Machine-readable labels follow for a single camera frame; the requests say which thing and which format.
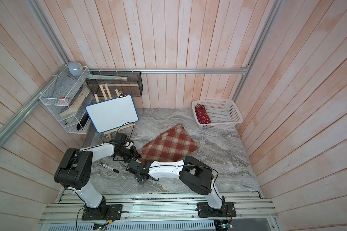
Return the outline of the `red plaid skirt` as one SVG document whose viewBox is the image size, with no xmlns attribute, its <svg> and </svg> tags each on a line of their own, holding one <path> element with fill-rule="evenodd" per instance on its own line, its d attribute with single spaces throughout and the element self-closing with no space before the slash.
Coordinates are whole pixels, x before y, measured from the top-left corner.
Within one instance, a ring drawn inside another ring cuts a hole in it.
<svg viewBox="0 0 347 231">
<path fill-rule="evenodd" d="M 138 153 L 139 161 L 145 163 L 149 160 L 159 162 L 176 162 L 196 151 L 199 145 L 189 136 L 182 124 L 157 136 L 154 140 L 144 145 Z"/>
</svg>

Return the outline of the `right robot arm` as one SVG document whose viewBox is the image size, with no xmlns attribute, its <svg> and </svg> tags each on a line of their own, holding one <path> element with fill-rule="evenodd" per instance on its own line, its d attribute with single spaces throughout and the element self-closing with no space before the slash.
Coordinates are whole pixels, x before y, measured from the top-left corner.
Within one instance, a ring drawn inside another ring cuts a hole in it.
<svg viewBox="0 0 347 231">
<path fill-rule="evenodd" d="M 149 179 L 179 179 L 193 192 L 205 196 L 210 208 L 220 210 L 224 206 L 224 198 L 215 185 L 215 170 L 192 156 L 176 162 L 130 161 L 126 171 L 133 174 L 140 184 Z"/>
</svg>

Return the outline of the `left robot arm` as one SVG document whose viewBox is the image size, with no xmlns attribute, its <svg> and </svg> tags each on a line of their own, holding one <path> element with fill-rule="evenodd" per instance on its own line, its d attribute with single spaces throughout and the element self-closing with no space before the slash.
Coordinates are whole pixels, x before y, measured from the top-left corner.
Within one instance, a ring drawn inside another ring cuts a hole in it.
<svg viewBox="0 0 347 231">
<path fill-rule="evenodd" d="M 123 133 L 116 133 L 110 142 L 83 148 L 69 148 L 61 160 L 54 179 L 64 188 L 72 190 L 88 208 L 100 207 L 103 196 L 89 182 L 92 164 L 105 157 L 122 157 L 122 162 L 138 160 L 141 155 L 134 142 Z"/>
</svg>

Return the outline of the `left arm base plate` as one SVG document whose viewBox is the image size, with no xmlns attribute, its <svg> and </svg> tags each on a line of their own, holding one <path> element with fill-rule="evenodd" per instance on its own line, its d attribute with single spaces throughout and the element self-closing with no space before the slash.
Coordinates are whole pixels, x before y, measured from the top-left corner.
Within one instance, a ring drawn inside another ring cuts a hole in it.
<svg viewBox="0 0 347 231">
<path fill-rule="evenodd" d="M 102 204 L 98 208 L 86 207 L 82 220 L 120 220 L 122 204 Z"/>
</svg>

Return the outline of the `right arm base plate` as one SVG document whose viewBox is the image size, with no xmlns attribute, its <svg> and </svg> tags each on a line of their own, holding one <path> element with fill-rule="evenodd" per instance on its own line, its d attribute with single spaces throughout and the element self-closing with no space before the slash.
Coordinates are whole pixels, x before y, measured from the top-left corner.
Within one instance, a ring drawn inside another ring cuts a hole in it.
<svg viewBox="0 0 347 231">
<path fill-rule="evenodd" d="M 223 202 L 220 209 L 212 208 L 208 203 L 198 203 L 196 210 L 200 218 L 232 218 L 237 216 L 233 202 Z"/>
</svg>

